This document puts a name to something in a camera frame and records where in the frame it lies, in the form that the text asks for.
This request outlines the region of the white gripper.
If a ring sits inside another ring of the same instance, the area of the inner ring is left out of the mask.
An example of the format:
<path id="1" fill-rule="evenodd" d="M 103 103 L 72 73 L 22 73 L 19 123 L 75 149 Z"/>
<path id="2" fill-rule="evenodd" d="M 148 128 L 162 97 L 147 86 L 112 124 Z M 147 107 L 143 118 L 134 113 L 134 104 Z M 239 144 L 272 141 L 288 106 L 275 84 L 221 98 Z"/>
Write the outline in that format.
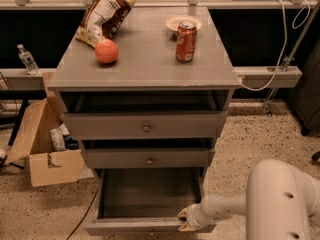
<path id="1" fill-rule="evenodd" d="M 183 222 L 178 228 L 180 232 L 192 232 L 208 225 L 207 216 L 203 213 L 199 204 L 192 204 L 187 208 L 183 208 L 177 217 L 186 218 L 186 222 Z"/>

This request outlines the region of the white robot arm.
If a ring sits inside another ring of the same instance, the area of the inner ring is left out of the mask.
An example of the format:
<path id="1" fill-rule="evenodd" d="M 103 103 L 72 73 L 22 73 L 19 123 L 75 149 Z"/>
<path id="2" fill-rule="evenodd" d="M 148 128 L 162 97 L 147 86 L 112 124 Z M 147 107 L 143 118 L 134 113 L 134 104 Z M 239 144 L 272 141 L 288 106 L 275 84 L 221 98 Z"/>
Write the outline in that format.
<path id="1" fill-rule="evenodd" d="M 178 214 L 179 230 L 198 231 L 234 215 L 246 218 L 247 240 L 311 240 L 310 227 L 320 226 L 320 181 L 283 161 L 260 161 L 244 194 L 204 196 Z"/>

